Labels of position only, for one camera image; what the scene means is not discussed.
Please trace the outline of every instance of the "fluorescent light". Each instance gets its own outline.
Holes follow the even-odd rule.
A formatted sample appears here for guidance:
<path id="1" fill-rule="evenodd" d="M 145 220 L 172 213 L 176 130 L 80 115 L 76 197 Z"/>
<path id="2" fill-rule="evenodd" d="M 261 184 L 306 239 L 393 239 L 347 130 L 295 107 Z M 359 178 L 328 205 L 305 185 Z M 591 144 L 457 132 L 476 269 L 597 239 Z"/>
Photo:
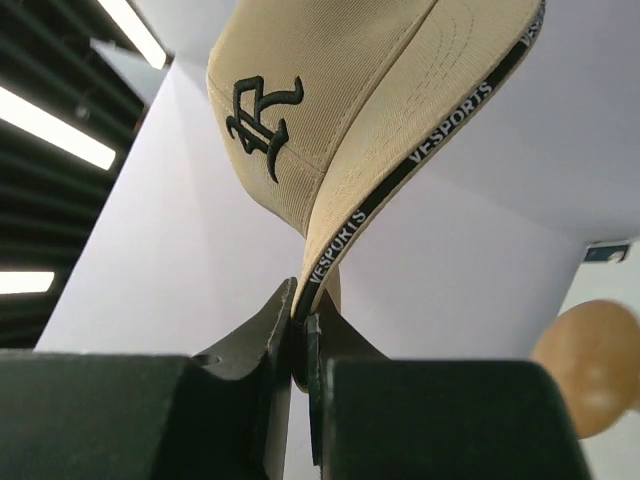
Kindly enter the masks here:
<path id="1" fill-rule="evenodd" d="M 108 170 L 116 152 L 0 87 L 0 118 L 89 163 Z"/>
<path id="2" fill-rule="evenodd" d="M 53 272 L 0 272 L 0 294 L 46 292 L 54 277 Z"/>
<path id="3" fill-rule="evenodd" d="M 142 20 L 127 0 L 98 0 L 102 8 L 113 18 L 124 34 L 129 37 L 147 62 L 161 70 L 167 61 L 167 54 L 162 46 L 153 38 Z"/>

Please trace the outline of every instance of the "cap brim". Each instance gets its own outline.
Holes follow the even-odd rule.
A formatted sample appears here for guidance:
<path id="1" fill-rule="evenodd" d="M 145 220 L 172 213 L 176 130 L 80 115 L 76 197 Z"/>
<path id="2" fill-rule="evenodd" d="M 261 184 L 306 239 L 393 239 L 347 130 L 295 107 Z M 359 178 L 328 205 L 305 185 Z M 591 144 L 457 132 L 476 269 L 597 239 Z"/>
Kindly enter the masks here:
<path id="1" fill-rule="evenodd" d="M 365 103 L 311 214 L 294 322 L 378 211 L 491 98 L 530 51 L 540 0 L 439 0 Z"/>

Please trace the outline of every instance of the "embroidered logo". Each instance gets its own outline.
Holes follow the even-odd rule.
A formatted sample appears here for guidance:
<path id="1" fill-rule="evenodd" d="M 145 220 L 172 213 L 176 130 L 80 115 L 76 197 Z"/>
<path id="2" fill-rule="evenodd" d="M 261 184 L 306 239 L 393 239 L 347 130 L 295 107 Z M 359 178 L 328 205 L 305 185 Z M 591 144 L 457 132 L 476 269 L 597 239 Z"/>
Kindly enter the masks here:
<path id="1" fill-rule="evenodd" d="M 237 81 L 233 86 L 233 116 L 228 116 L 226 122 L 229 135 L 235 139 L 233 130 L 237 132 L 245 152 L 251 154 L 258 149 L 267 156 L 267 169 L 276 183 L 276 159 L 280 149 L 289 141 L 287 122 L 281 118 L 278 121 L 278 129 L 272 132 L 262 124 L 261 114 L 272 105 L 299 105 L 304 98 L 300 77 L 296 77 L 294 86 L 294 91 L 284 90 L 264 95 L 264 78 L 258 76 Z M 243 110 L 241 105 L 242 94 L 251 90 L 255 92 L 253 116 Z"/>

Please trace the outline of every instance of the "beige ball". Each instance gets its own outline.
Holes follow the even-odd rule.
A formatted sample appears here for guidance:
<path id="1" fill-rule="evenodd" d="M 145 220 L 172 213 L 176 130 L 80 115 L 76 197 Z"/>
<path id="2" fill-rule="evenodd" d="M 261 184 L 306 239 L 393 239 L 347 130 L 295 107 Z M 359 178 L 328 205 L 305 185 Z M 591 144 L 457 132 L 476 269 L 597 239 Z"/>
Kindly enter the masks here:
<path id="1" fill-rule="evenodd" d="M 624 306 L 593 300 L 560 315 L 532 359 L 560 387 L 580 438 L 609 428 L 634 408 L 640 374 L 640 327 Z"/>

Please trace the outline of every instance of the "beige cap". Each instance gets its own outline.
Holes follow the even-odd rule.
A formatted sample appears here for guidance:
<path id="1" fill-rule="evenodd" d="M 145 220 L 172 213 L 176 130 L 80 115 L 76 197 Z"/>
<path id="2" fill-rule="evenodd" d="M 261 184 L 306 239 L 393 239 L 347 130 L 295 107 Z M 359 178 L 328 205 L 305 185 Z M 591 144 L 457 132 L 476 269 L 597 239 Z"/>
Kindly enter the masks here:
<path id="1" fill-rule="evenodd" d="M 238 1 L 209 97 L 243 187 L 306 238 L 294 321 L 519 65 L 543 16 L 541 0 Z"/>

